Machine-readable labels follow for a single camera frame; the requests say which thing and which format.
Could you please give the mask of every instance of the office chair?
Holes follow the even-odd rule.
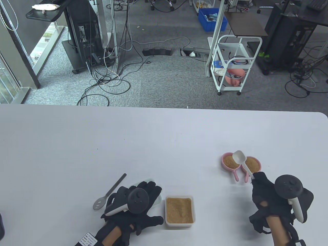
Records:
[[[154,2],[156,2],[157,0],[150,0],[150,2],[152,3],[151,5],[150,5],[150,9],[151,10],[155,10],[155,7],[154,7]],[[174,3],[176,3],[176,0],[166,0],[168,3],[169,3],[169,5],[170,5],[170,11],[173,11],[174,10],[174,7],[173,7],[173,5],[172,4],[174,4]]]

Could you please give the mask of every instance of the granular brown material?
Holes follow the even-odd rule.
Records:
[[[167,222],[174,224],[193,223],[190,198],[167,198],[166,199]]]
[[[239,165],[234,161],[232,155],[226,156],[223,158],[223,163],[231,169],[236,169]]]
[[[246,159],[246,166],[249,168],[249,170],[252,173],[257,173],[260,171],[260,165],[259,163],[252,157],[247,157]]]

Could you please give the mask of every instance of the forearm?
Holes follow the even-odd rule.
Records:
[[[121,235],[121,229],[117,226],[107,235],[107,237],[105,237],[102,244],[104,246],[112,246]]]
[[[278,216],[269,216],[266,218],[271,230],[275,246],[286,246],[290,241],[290,236]]]

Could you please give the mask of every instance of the hand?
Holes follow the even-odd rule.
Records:
[[[150,226],[156,226],[156,225],[162,225],[164,222],[164,219],[161,216],[154,216],[154,217],[149,217],[147,215],[147,212],[149,209],[152,207],[154,204],[155,200],[159,196],[159,194],[162,191],[162,188],[159,186],[156,186],[154,182],[141,182],[138,185],[138,188],[144,189],[149,196],[149,204],[148,207],[145,209],[144,212],[140,214],[133,214],[130,211],[126,212],[119,212],[117,214],[114,214],[112,216],[105,216],[102,215],[101,217],[105,219],[105,221],[108,222],[113,222],[116,224],[122,231],[122,243],[125,246],[129,245],[129,239],[130,239],[130,234],[134,230],[136,230],[136,234],[140,235],[141,231],[147,227]],[[110,205],[113,201],[115,194],[112,194],[108,198],[107,206]]]
[[[274,183],[269,181],[263,172],[254,173],[254,178],[252,199],[258,211],[249,217],[254,229],[267,234],[263,227],[269,228],[266,218],[271,215],[283,217],[293,224],[295,217],[291,213],[292,206],[288,204],[287,199],[277,194]]]
[[[259,210],[268,208],[269,215],[289,217],[292,206],[277,194],[274,183],[268,180],[264,172],[254,173],[254,178],[252,199],[256,207]]]

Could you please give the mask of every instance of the metal spoon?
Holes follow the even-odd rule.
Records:
[[[251,176],[251,178],[254,179],[253,173],[249,170],[248,166],[245,163],[247,157],[242,151],[237,150],[235,153],[232,154],[232,158],[237,164],[242,165],[243,168],[245,168],[245,170],[247,171],[247,173]]]
[[[113,185],[113,187],[106,193],[105,196],[98,198],[94,204],[93,204],[93,209],[95,211],[101,209],[105,204],[107,197],[116,189],[116,187],[122,182],[122,180],[125,178],[126,174],[123,174],[122,177]]]

